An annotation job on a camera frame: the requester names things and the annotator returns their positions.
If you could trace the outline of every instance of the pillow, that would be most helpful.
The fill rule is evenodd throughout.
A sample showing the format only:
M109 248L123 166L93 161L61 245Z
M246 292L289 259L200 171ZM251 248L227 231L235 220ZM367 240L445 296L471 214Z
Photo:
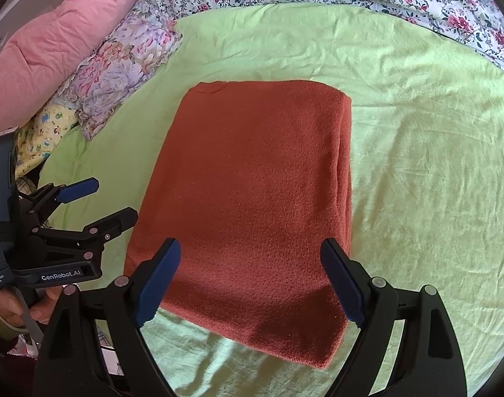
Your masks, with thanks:
M175 21L138 0L92 57L84 60L66 87L52 97L74 109L83 136L92 140L111 115L180 46Z
M0 54L0 131L25 125L136 0L65 0L19 29Z
M76 123L73 109L48 100L18 131L15 178L25 176L50 156L62 137Z

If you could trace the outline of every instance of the human hand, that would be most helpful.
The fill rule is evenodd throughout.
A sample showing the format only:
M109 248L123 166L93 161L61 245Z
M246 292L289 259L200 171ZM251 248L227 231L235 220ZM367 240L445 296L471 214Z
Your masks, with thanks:
M42 324L50 322L50 317L61 292L62 286L47 288L44 298L29 309L31 317ZM8 288L0 290L0 316L13 327L20 328L24 326L21 318L22 314L23 307L16 294Z

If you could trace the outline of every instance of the screw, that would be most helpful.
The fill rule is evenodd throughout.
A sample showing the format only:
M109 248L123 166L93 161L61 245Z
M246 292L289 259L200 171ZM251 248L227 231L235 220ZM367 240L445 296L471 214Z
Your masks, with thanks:
M438 290L435 289L432 285L426 285L425 286L425 292L428 295L436 295L438 293Z
M374 277L372 279L372 284L377 288L384 288L386 286L386 281L381 277Z
M65 288L62 291L66 295L72 295L77 291L77 287L75 285L68 285L68 286L65 286Z
M127 284L128 284L127 276L117 277L116 280L114 281L114 285L116 286L126 286Z

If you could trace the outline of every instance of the floral pillow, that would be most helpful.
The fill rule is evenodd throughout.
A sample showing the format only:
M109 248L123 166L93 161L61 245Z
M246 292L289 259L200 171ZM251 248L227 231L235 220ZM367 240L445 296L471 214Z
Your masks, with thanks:
M52 98L53 103L75 109L86 139L93 139L118 106L178 48L181 35L174 24L167 14L138 0Z

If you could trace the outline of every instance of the orange towel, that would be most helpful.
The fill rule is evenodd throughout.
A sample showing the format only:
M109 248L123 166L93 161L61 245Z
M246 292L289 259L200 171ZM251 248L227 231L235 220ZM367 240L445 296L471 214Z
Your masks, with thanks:
M182 99L127 250L167 237L182 262L161 306L268 354L324 368L346 319L320 244L349 250L350 99L311 81L200 83Z

